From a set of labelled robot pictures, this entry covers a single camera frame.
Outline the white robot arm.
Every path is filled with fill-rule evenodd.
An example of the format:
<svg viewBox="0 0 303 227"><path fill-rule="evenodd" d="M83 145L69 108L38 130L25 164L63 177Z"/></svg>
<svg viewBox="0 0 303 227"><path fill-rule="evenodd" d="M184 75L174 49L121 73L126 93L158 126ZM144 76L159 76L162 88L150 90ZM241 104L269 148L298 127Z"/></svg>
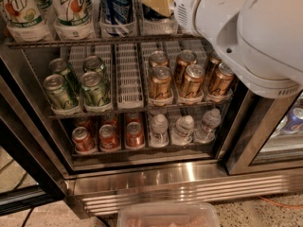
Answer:
<svg viewBox="0 0 303 227"><path fill-rule="evenodd" d="M139 0L204 37L241 82L267 98L303 87L303 0Z"/></svg>

